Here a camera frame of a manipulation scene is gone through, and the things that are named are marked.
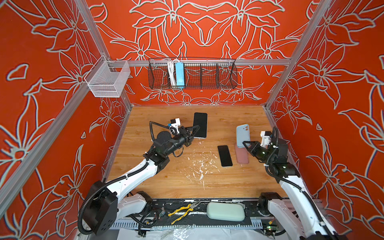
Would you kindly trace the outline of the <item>pink phone case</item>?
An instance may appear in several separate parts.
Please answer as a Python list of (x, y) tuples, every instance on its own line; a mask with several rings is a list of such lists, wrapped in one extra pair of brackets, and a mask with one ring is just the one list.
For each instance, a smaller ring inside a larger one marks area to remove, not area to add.
[(235, 146), (236, 160), (238, 164), (248, 164), (249, 163), (249, 154), (246, 148), (239, 148)]

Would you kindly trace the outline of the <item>black phone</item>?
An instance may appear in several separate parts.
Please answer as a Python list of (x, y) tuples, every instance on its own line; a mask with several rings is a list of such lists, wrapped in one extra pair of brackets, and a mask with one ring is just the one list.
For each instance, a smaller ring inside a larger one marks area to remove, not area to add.
[(205, 139), (208, 132), (208, 114), (207, 113), (194, 113), (193, 126), (199, 126), (199, 129), (194, 129), (193, 134), (195, 138)]
[(228, 146), (218, 146), (220, 161), (222, 167), (232, 167), (233, 162)]

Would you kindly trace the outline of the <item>clear phone case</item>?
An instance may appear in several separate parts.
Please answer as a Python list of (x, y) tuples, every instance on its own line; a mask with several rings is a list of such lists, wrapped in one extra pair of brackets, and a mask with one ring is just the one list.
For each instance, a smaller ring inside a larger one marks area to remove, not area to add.
[(243, 142), (249, 142), (251, 140), (250, 127), (248, 124), (240, 125), (236, 127), (236, 145), (238, 148), (244, 148)]

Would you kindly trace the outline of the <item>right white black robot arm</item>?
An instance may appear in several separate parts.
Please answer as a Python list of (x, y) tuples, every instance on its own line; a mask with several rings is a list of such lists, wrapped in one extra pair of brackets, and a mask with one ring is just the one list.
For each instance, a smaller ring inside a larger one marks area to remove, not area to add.
[(291, 211), (275, 192), (261, 193), (259, 212), (264, 216), (273, 216), (283, 228), (278, 232), (265, 229), (264, 234), (275, 237), (286, 233), (291, 240), (347, 239), (347, 236), (338, 234), (325, 218), (308, 193), (297, 167), (289, 163), (289, 146), (279, 137), (278, 128), (262, 131), (261, 138), (260, 142), (242, 141), (242, 145), (264, 165), (266, 173), (277, 181), (294, 208)]

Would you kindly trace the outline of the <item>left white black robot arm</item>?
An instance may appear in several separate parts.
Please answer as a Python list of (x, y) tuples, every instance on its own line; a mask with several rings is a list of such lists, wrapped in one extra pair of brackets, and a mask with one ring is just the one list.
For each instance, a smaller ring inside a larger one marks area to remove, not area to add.
[(130, 197), (129, 192), (162, 171), (171, 154), (189, 147), (200, 126), (185, 128), (179, 119), (173, 119), (167, 126), (150, 121), (149, 129), (153, 144), (137, 166), (116, 179), (97, 181), (90, 187), (78, 213), (77, 225), (82, 235), (100, 236), (116, 220), (147, 209), (151, 198), (146, 193), (138, 192)]

